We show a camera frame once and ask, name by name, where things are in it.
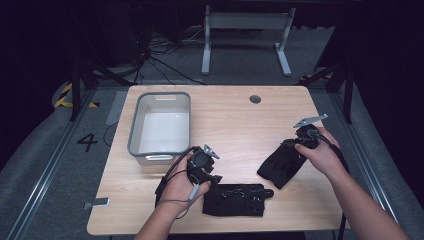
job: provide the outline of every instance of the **wooden table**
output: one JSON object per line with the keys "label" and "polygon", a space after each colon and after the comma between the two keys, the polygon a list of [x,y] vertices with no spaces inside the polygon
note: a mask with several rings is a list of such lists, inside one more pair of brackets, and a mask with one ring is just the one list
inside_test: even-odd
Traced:
{"label": "wooden table", "polygon": [[[221,183],[261,183],[274,190],[262,218],[204,215],[200,198],[184,218],[175,221],[171,233],[339,228],[342,211],[332,187],[309,161],[281,190],[256,173],[283,140],[296,137],[295,123],[318,115],[305,87],[167,85],[129,89],[97,193],[97,198],[110,198],[110,205],[92,209],[90,234],[135,234],[154,209],[155,189],[170,166],[139,165],[127,143],[137,98],[158,91],[184,91],[191,96],[191,145],[206,143],[221,157],[212,172],[223,176]],[[261,102],[250,102],[252,95],[260,96]]]}

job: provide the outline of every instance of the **person's left hand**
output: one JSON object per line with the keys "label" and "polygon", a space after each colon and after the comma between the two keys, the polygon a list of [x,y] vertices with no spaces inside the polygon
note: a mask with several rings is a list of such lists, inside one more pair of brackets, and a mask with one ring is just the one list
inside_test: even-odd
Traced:
{"label": "person's left hand", "polygon": [[194,185],[187,177],[187,160],[191,155],[185,156],[180,163],[169,174],[169,181],[162,193],[159,205],[168,205],[169,210],[175,211],[176,215],[186,210],[193,204],[200,196],[209,191],[210,182],[204,182],[200,185],[198,192],[192,201],[187,201],[190,193],[194,189]]}

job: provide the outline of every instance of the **white plastic bin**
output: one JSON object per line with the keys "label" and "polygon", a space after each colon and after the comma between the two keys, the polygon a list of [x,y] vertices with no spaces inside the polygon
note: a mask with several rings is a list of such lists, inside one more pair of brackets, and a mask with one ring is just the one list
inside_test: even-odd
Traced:
{"label": "white plastic bin", "polygon": [[190,148],[190,107],[185,92],[152,92],[138,98],[128,151],[139,164],[171,164]]}

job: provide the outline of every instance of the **black glove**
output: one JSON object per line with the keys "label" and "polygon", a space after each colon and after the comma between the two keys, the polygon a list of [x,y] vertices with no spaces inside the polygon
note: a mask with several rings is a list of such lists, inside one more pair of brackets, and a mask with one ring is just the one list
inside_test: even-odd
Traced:
{"label": "black glove", "polygon": [[212,216],[260,216],[274,196],[262,184],[217,184],[204,195],[203,213]]}
{"label": "black glove", "polygon": [[295,143],[294,139],[284,140],[257,172],[259,176],[272,181],[278,189],[283,188],[306,161],[306,157],[294,148]]}

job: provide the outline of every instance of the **human arm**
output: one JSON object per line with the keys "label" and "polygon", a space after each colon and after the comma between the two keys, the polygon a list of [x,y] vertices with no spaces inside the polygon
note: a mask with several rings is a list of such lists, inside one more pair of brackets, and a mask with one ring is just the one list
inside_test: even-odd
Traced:
{"label": "human arm", "polygon": [[188,156],[184,157],[177,167],[172,170],[170,176],[172,177],[174,174],[175,176],[168,181],[159,204],[138,232],[135,237],[136,240],[167,239],[175,219],[209,190],[210,182],[202,183],[193,200],[188,201],[189,195],[194,188],[188,180],[187,172],[185,171],[188,158]]}
{"label": "human arm", "polygon": [[[326,129],[318,129],[321,135],[340,147]],[[358,239],[409,239],[393,218],[349,175],[327,143],[321,141],[316,149],[308,149],[300,144],[295,147],[328,178]]]}

